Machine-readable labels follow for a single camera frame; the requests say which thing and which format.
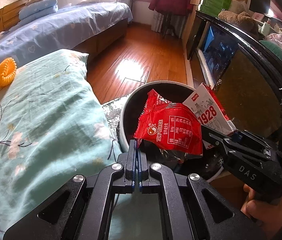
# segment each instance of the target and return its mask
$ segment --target hand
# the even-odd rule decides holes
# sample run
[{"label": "hand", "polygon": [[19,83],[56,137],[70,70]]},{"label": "hand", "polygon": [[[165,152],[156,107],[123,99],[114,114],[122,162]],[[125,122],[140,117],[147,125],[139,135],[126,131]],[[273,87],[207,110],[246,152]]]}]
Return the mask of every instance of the hand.
[{"label": "hand", "polygon": [[243,190],[249,195],[245,200],[241,211],[249,218],[261,220],[261,228],[266,233],[268,239],[271,239],[282,227],[282,198],[277,206],[270,205],[266,202],[254,200],[255,190],[248,185],[243,186]]}]

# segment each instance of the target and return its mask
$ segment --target sunlight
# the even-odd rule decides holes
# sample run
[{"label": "sunlight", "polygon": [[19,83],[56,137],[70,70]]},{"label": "sunlight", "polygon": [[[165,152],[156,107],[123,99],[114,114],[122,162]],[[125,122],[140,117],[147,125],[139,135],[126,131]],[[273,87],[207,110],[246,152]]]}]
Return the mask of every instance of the sunlight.
[{"label": "sunlight", "polygon": [[274,12],[269,8],[268,15],[274,17]]},{"label": "sunlight", "polygon": [[144,75],[142,65],[133,60],[123,59],[116,70],[116,75],[123,81],[125,78],[140,80]]}]

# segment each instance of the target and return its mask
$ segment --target brown teddy bear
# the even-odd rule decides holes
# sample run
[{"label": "brown teddy bear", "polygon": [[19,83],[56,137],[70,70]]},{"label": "brown teddy bear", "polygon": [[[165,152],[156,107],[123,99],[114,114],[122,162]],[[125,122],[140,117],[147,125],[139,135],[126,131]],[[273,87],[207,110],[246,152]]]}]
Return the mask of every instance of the brown teddy bear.
[{"label": "brown teddy bear", "polygon": [[247,12],[236,14],[230,11],[222,11],[219,13],[219,18],[248,34],[252,34],[251,36],[253,38],[258,38],[259,32],[257,22],[252,19]]}]

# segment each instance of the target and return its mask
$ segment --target metal screw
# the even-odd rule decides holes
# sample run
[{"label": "metal screw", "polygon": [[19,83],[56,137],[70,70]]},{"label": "metal screw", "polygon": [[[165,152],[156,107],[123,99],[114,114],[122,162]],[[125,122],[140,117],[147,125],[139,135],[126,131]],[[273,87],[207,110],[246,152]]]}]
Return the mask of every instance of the metal screw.
[{"label": "metal screw", "polygon": [[83,177],[82,175],[76,175],[76,176],[73,178],[73,181],[74,181],[74,182],[81,182],[83,179],[84,179],[84,177]]},{"label": "metal screw", "polygon": [[190,180],[193,180],[193,181],[198,181],[200,179],[200,176],[196,173],[192,173],[190,174]]},{"label": "metal screw", "polygon": [[120,163],[114,163],[114,164],[112,165],[112,169],[118,171],[118,170],[122,169],[122,164],[120,164]]},{"label": "metal screw", "polygon": [[160,163],[153,163],[153,164],[151,165],[151,168],[152,168],[153,170],[157,171],[157,170],[159,170],[159,169],[162,168],[162,165],[161,165]]}]

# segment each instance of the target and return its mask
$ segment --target black gripper frame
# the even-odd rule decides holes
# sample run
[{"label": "black gripper frame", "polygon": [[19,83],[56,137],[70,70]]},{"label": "black gripper frame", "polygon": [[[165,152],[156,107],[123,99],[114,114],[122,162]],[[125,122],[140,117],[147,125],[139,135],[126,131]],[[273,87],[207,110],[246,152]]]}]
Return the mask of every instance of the black gripper frame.
[{"label": "black gripper frame", "polygon": [[115,194],[133,193],[137,170],[139,190],[158,194],[164,240],[266,239],[203,178],[152,165],[131,140],[116,164],[70,179],[10,227],[3,240],[107,240]]}]

